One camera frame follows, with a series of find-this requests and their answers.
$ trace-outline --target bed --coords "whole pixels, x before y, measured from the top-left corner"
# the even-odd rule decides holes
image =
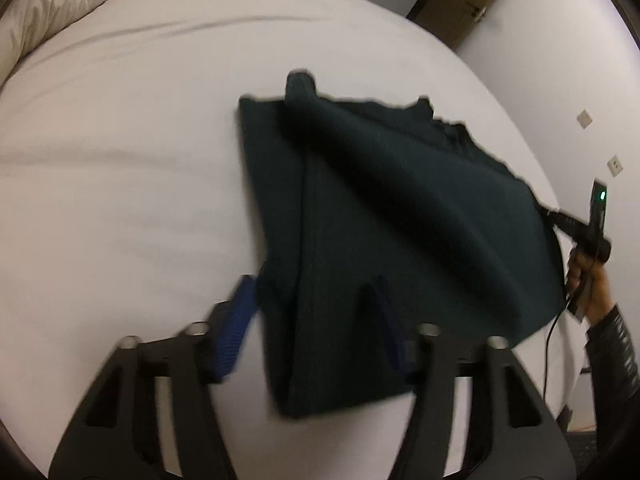
[[[391,12],[364,0],[106,1],[24,58],[0,89],[0,417],[40,470],[121,336],[171,336],[259,270],[238,98],[281,96],[295,68],[333,96],[406,105],[428,95],[436,115],[464,121],[558,206],[478,78]],[[516,348],[540,389],[545,336]],[[546,398],[556,415],[584,343],[584,328],[562,317]],[[411,395],[283,420],[262,359],[258,318],[238,370],[212,389],[239,478],[388,476]],[[449,472],[462,459],[468,383],[456,396]]]

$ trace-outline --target black leather sleeve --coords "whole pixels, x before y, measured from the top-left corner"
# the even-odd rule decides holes
[[[629,399],[640,390],[640,378],[636,352],[618,306],[588,335],[598,449],[602,450],[615,435]]]

